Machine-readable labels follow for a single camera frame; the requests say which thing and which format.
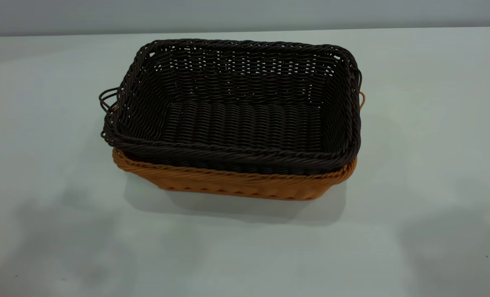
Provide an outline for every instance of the table surface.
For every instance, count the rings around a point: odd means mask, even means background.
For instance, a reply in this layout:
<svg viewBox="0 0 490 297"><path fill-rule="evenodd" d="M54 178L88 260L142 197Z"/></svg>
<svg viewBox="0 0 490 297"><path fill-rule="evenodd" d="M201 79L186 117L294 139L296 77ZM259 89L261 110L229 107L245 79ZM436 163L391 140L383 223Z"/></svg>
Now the table surface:
<svg viewBox="0 0 490 297"><path fill-rule="evenodd" d="M118 169L98 94L175 38L349 49L354 175L286 202ZM0 297L151 295L490 297L490 28L0 38Z"/></svg>

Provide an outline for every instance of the basket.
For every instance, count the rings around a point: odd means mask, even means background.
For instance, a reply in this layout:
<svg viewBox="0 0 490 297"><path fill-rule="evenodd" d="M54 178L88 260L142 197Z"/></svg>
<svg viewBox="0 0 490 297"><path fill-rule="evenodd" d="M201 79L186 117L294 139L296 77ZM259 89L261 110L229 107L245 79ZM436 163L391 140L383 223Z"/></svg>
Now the basket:
<svg viewBox="0 0 490 297"><path fill-rule="evenodd" d="M360 148L360 84L352 54L334 45L154 41L100 95L102 137L153 164L333 172Z"/></svg>
<svg viewBox="0 0 490 297"><path fill-rule="evenodd" d="M279 200L316 199L331 186L347 180L356 167L355 158L339 171L327 174L236 173L138 162L116 148L113 149L113 160L120 169L135 173L164 190Z"/></svg>

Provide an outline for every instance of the brown wicker basket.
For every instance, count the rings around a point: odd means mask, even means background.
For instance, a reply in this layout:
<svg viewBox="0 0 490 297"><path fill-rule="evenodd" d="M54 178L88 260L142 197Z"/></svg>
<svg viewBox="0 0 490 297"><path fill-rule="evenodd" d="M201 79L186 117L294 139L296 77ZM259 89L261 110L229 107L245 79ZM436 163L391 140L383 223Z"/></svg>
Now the brown wicker basket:
<svg viewBox="0 0 490 297"><path fill-rule="evenodd" d="M356 167L356 158L339 171L317 175L236 173L191 167L156 165L131 160L113 149L117 166L171 191L203 192L280 200L316 199L331 186L347 180Z"/></svg>
<svg viewBox="0 0 490 297"><path fill-rule="evenodd" d="M157 40L140 49L119 88L100 95L102 136L153 164L333 172L360 148L361 77L335 45Z"/></svg>

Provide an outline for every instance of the wall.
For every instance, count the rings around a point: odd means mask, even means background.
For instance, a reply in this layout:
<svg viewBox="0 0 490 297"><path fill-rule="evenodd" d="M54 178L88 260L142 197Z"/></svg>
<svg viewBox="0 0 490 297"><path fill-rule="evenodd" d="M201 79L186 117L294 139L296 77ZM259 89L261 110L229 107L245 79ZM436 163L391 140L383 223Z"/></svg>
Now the wall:
<svg viewBox="0 0 490 297"><path fill-rule="evenodd" d="M0 35L490 26L490 0L0 0Z"/></svg>

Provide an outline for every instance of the basket inner wall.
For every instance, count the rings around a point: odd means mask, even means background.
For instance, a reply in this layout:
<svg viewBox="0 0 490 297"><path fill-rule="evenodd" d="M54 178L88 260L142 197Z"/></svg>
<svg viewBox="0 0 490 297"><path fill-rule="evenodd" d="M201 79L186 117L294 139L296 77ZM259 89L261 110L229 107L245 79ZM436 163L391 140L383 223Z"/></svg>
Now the basket inner wall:
<svg viewBox="0 0 490 297"><path fill-rule="evenodd" d="M121 106L125 135L296 152L345 149L352 87L342 55L186 45L143 58Z"/></svg>

